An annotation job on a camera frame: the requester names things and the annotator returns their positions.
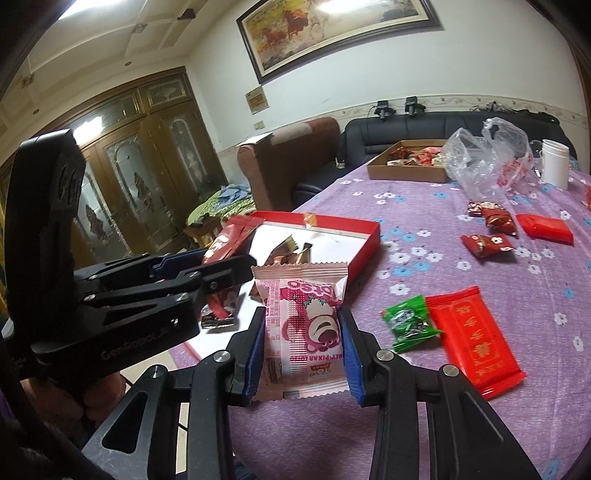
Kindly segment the dark red Manly cookie packet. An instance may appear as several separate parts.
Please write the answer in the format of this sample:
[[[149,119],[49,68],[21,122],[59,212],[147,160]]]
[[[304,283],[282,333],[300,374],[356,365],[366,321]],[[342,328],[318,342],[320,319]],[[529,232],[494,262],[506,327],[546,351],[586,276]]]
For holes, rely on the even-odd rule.
[[[209,295],[201,309],[200,324],[205,330],[229,328],[235,325],[238,289],[230,288]]]

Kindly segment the red snack packet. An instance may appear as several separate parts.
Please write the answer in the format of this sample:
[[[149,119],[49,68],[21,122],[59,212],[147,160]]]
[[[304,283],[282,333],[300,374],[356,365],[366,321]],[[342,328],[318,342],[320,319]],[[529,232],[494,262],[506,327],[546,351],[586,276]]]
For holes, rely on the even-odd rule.
[[[229,258],[242,249],[256,228],[263,224],[263,218],[256,216],[235,215],[228,219],[211,246],[204,253],[202,263],[209,264]]]

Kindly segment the gold brown snack packet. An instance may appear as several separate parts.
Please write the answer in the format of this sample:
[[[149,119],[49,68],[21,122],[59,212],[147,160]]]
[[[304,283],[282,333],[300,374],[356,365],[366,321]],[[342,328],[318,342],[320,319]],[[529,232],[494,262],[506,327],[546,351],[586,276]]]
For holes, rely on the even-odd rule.
[[[311,262],[312,244],[304,242],[300,247],[293,236],[288,236],[283,242],[271,250],[264,261],[265,266],[284,264],[308,264]]]

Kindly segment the pink Lotso bear packet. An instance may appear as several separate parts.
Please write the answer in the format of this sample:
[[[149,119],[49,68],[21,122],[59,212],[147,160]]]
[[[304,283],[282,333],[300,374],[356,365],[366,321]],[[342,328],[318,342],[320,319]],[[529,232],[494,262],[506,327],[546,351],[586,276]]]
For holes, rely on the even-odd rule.
[[[266,307],[263,370],[256,401],[311,398],[348,389],[338,308],[346,263],[252,269]]]

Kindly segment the green blue cloth pile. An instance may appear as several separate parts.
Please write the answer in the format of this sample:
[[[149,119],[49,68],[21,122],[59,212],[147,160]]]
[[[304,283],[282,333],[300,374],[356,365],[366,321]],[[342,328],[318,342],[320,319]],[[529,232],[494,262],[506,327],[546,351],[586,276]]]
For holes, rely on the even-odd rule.
[[[204,203],[199,204],[188,215],[185,224],[189,226],[197,223],[206,215],[224,222],[231,216],[249,215],[254,211],[256,211],[256,203],[252,198],[249,184],[229,184],[214,192]]]

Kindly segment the large red flat packet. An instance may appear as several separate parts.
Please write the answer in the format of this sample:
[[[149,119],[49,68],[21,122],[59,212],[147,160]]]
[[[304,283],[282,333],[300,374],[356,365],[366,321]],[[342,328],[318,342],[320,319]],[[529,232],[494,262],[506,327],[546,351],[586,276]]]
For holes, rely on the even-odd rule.
[[[480,288],[428,296],[427,306],[449,362],[457,366],[487,400],[527,378],[485,304]]]

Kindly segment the red white gift box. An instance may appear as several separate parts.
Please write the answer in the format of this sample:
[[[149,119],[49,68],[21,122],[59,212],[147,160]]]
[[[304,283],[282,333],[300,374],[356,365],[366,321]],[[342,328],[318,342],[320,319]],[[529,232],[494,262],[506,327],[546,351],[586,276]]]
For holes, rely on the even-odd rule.
[[[348,281],[353,282],[380,247],[377,221],[280,211],[256,211],[253,216],[263,223],[253,231],[247,252],[259,266],[346,263]],[[223,349],[233,334],[249,327],[257,306],[252,287],[249,282],[240,288],[232,326],[202,330],[184,343],[194,359]]]

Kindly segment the wooden glass door wardrobe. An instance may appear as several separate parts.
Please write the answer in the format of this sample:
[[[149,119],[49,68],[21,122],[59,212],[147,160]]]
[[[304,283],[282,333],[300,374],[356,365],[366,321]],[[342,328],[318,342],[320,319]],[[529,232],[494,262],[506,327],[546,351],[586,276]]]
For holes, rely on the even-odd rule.
[[[86,160],[72,228],[79,267],[190,247],[188,216],[228,182],[183,67],[107,90],[33,133],[61,129]]]

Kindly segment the green candy packet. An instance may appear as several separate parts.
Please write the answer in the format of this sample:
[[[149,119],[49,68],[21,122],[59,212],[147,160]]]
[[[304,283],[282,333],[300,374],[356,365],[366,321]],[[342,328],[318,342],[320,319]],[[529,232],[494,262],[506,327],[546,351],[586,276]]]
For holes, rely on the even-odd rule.
[[[434,326],[423,295],[386,308],[381,312],[381,318],[394,335],[396,353],[409,351],[443,333]]]

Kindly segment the purple floral tablecloth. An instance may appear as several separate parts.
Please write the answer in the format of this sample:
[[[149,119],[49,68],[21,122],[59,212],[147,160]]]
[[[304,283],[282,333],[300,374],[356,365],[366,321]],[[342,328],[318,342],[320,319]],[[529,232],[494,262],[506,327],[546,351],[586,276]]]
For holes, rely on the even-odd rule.
[[[414,365],[490,357],[499,330],[524,380],[492,402],[545,479],[580,465],[590,439],[590,177],[574,171],[566,189],[530,174],[504,200],[515,217],[565,223],[571,244],[520,233],[508,256],[477,259],[464,245],[485,222],[468,212],[456,183],[381,181],[359,168],[304,203],[304,211],[366,219],[381,247],[346,294],[356,323],[383,347],[394,342],[383,312],[424,296],[441,331],[407,354]]]

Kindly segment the red flower candy packet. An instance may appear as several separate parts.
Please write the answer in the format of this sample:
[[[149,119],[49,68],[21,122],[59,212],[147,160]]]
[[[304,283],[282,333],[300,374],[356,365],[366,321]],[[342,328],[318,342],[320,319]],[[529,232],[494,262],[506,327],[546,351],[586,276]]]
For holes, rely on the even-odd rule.
[[[463,245],[477,259],[489,258],[491,256],[512,252],[513,245],[504,234],[498,235],[462,235],[460,237]]]

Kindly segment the black leather sofa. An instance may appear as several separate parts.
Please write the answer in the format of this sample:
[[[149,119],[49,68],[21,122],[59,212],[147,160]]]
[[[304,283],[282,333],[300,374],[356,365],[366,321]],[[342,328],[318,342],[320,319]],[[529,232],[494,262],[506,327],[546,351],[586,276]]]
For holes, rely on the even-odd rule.
[[[483,122],[492,117],[511,122],[531,140],[549,139],[563,143],[569,147],[572,157],[577,156],[574,145],[564,133],[559,120],[546,113],[532,113],[527,110],[515,113],[464,111],[423,113],[415,117],[392,116],[384,121],[377,118],[355,119],[349,121],[339,136],[335,158],[298,181],[291,192],[291,200],[294,206],[301,206],[335,180],[401,140],[447,139],[460,128],[479,136]]]

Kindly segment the dark red foil packet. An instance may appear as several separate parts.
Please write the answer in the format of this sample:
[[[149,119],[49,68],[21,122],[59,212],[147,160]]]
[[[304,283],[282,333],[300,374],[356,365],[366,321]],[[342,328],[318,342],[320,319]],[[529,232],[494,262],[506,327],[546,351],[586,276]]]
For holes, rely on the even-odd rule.
[[[494,232],[518,237],[515,221],[508,210],[490,201],[469,202],[467,213],[471,217],[483,218],[486,226]]]

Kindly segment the red square packet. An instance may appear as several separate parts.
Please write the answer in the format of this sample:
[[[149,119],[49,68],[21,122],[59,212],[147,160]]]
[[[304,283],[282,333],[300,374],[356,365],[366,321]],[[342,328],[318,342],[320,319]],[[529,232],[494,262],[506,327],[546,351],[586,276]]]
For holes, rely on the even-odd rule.
[[[516,219],[530,238],[574,244],[573,233],[563,220],[533,214],[517,214]]]

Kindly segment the brown cardboard snack tray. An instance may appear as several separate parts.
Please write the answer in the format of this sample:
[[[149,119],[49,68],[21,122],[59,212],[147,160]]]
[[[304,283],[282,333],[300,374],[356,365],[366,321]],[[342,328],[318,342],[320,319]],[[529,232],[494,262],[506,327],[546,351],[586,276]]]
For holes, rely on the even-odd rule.
[[[370,179],[446,183],[441,139],[401,140],[367,163]]]

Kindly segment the framed horse painting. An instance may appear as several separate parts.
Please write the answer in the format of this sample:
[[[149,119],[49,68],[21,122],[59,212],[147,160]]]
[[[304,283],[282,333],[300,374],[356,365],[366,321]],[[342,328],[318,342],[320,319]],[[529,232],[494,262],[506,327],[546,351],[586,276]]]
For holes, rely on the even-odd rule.
[[[429,1],[259,1],[236,20],[259,83],[384,36],[441,27]]]

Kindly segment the clear plastic bag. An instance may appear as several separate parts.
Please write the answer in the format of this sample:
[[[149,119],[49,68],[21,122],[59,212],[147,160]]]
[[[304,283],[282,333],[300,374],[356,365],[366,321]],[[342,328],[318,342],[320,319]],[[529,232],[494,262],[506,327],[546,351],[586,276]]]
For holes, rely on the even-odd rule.
[[[442,165],[472,201],[497,201],[534,167],[527,134],[500,117],[483,122],[482,135],[458,129],[441,150]]]

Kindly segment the white plastic jar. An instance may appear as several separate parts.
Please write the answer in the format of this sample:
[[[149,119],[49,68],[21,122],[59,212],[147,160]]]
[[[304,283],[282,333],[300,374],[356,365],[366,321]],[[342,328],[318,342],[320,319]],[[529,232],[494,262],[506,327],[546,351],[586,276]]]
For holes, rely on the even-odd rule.
[[[562,190],[568,189],[569,184],[569,148],[557,141],[544,139],[542,141],[542,179],[545,183]]]

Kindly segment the small wall plaque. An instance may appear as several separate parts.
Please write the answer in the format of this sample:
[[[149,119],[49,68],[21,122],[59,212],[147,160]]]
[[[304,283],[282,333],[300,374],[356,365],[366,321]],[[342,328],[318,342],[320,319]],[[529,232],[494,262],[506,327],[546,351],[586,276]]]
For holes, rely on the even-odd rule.
[[[262,86],[257,86],[256,88],[247,92],[245,94],[245,100],[252,115],[263,112],[263,110],[266,110],[268,107],[270,107],[269,100],[267,100],[266,93],[264,93]]]

